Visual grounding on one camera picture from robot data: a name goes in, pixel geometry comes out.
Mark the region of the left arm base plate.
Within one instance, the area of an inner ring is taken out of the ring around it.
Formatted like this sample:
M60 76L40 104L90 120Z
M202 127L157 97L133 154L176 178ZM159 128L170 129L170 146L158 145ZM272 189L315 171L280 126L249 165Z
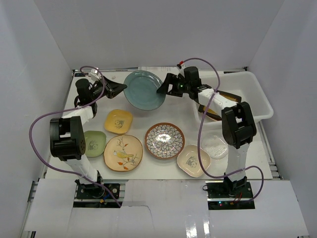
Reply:
M76 199L112 199L110 192L113 196L118 199L119 192L120 192L120 184L119 183L104 183L104 187L101 188L100 186L94 184L78 184L76 190Z

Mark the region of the brown square glazed plate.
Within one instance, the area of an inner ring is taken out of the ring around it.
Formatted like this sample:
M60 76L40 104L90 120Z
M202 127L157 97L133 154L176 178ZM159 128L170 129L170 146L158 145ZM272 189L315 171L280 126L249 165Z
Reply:
M229 92L225 92L225 91L218 91L218 93L222 96L224 96L225 98L231 100L231 101L234 101L234 102L237 102L237 103L240 103L242 101L242 97L239 96L239 95L236 95L236 94L232 94L232 93L229 93Z

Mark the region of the beige bird pattern plate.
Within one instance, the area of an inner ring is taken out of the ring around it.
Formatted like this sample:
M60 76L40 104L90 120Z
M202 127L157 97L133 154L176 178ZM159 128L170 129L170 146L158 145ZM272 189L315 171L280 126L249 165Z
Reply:
M115 172L128 172L139 166L143 157L143 146L132 135L119 135L112 138L105 147L106 166Z

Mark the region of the cream square panda dish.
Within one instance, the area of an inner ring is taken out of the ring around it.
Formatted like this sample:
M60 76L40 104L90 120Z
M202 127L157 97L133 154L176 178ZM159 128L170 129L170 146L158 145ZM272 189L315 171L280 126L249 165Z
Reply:
M211 164L211 158L203 149L200 149L200 154L204 169L207 170ZM182 171L193 178L199 178L205 174L200 166L196 145L187 145L184 147L177 157L177 165Z

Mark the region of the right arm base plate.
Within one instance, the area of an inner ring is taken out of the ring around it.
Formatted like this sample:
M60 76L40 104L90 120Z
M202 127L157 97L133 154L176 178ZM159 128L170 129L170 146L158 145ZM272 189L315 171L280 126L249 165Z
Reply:
M206 191L208 198L221 199L221 198L252 198L253 192L251 185L247 182L246 185L241 186L235 190L230 190L229 187L223 182L208 182L203 186L203 191Z

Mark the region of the floral pattern round plate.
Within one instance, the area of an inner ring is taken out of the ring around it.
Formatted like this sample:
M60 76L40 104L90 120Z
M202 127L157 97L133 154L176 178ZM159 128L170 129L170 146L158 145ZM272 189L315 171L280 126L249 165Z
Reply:
M145 146L149 153L160 160L177 157L185 146L185 136L176 125L160 122L151 126L145 134Z

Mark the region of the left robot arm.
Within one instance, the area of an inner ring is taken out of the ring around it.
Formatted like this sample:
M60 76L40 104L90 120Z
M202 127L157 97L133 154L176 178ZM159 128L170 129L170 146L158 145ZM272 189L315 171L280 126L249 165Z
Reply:
M68 164L74 174L89 181L87 191L94 198L99 198L104 194L105 186L101 183L100 173L85 155L83 124L96 116L98 106L95 100L99 96L112 99L124 91L127 85L103 76L93 84L86 78L80 78L75 86L78 95L74 100L74 111L50 121L50 151L52 156Z

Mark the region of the yellow square panda dish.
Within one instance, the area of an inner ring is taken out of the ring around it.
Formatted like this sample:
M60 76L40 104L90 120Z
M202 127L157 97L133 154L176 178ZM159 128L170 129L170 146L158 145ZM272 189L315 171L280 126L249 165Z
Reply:
M131 127L133 116L130 112L115 109L108 113L104 123L106 131L115 134L125 134Z

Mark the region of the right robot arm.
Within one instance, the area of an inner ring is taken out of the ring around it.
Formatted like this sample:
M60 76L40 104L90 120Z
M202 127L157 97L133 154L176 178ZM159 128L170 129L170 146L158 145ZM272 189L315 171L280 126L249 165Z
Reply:
M240 194L247 182L247 151L257 133L250 105L231 101L220 95L217 88L203 84L194 66L181 68L178 74L168 73L157 93L176 97L188 94L190 99L221 117L222 136L228 145L223 190L231 198Z

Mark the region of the blue round ceramic plate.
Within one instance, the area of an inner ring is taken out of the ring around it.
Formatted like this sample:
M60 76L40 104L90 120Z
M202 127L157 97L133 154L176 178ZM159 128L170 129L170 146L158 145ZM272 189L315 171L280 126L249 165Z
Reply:
M138 70L130 73L124 84L127 86L124 89L126 99L138 109L152 111L165 101L165 94L157 93L162 86L161 79L149 71Z

